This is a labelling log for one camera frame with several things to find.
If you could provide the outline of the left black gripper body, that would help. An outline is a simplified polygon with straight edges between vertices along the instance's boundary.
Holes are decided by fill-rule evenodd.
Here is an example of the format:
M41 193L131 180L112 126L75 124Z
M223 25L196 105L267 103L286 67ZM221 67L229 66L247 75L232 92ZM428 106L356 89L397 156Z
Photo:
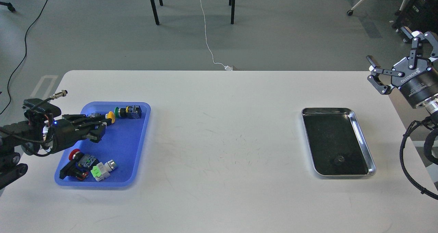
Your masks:
M80 131L78 128L78 120L58 119L56 120L49 132L52 133L52 139L49 154L58 153L62 150L74 146L81 140Z

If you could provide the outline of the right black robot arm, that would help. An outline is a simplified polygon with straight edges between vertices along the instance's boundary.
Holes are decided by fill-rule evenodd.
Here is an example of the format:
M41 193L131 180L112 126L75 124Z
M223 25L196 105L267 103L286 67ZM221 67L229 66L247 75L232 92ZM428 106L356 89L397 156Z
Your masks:
M421 194L437 199L437 194L421 186L412 178L404 164L405 144L411 133L419 126L424 126L430 131L424 141L425 158L433 164L438 162L432 153L432 147L438 134L438 72L437 67L434 66L434 61L437 60L437 35L431 31L425 33L411 31L408 27L401 27L400 30L412 42L410 54L393 65L391 69L382 69L373 56L368 55L366 59L370 63L371 73L367 80L382 95L390 94L394 88L398 89L412 108L424 107L429 113L429 116L424 120L414 120L408 126L401 141L399 159L407 180Z

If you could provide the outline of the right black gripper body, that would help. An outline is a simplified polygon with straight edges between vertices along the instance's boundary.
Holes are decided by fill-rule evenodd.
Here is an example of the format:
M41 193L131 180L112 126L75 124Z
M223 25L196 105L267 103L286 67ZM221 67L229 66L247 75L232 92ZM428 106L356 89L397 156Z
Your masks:
M404 75L393 79L393 85L399 88L409 105L416 109L426 107L437 101L437 69L434 66L436 58L417 58L416 66L410 69L409 58L405 57L396 63L395 71Z

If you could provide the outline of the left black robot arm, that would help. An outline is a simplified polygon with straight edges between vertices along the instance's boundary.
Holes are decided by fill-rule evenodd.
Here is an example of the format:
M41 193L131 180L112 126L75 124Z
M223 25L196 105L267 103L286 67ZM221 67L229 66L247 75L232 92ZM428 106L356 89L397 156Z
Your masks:
M1 127L1 188L5 188L28 171L28 165L20 163L21 155L15 147L21 146L27 155L39 154L40 149L47 151L44 156L55 154L74 146L78 141L89 139L100 142L107 126L113 124L116 116L113 112L96 116L84 114L65 114L61 119L61 109L50 104L67 95L66 90L42 100L26 99L23 102L25 121Z

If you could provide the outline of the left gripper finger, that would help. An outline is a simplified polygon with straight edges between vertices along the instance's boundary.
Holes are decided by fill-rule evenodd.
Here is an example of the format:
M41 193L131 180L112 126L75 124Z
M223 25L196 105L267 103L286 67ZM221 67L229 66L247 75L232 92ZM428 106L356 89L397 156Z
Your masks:
M99 143L106 131L106 125L79 125L79 140L89 139L91 142Z
M64 114L62 115L62 119L71 123L74 127L79 127L79 125L111 125L111 119L105 119L104 115L87 117L85 114Z

